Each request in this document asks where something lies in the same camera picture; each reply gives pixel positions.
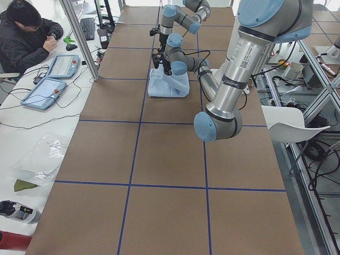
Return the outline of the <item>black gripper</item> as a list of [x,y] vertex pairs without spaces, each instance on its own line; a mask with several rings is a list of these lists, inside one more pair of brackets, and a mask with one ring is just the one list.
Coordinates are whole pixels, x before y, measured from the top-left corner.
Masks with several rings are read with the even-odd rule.
[[160,66],[163,67],[163,73],[167,76],[172,75],[171,64],[169,61],[164,58],[164,51],[159,48],[153,48],[151,59],[155,69],[158,69]]
[[161,32],[160,25],[152,28],[149,31],[149,36],[155,36],[159,35],[159,43],[160,43],[160,48],[165,48],[166,47],[166,35]]

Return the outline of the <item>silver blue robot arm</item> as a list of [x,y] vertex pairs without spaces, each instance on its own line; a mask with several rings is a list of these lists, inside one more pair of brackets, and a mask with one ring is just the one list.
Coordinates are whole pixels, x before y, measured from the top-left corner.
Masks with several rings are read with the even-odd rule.
[[160,24],[157,24],[149,32],[150,36],[159,34],[159,51],[165,50],[166,41],[173,32],[174,23],[195,35],[199,31],[202,21],[206,21],[210,17],[210,5],[207,1],[182,1],[182,3],[194,13],[192,16],[184,12],[180,6],[167,4],[163,7]]
[[272,43],[286,43],[306,38],[312,27],[312,1],[240,1],[234,23],[235,35],[229,42],[229,57],[221,69],[220,80],[213,76],[204,58],[190,57],[182,50],[182,36],[172,31],[175,23],[190,33],[197,33],[202,21],[210,16],[207,1],[184,1],[193,12],[187,15],[179,6],[165,5],[161,23],[150,34],[160,35],[161,47],[153,55],[167,75],[196,74],[208,98],[204,111],[194,118],[194,130],[202,141],[232,138],[242,128],[237,102],[248,80],[260,65],[261,54]]

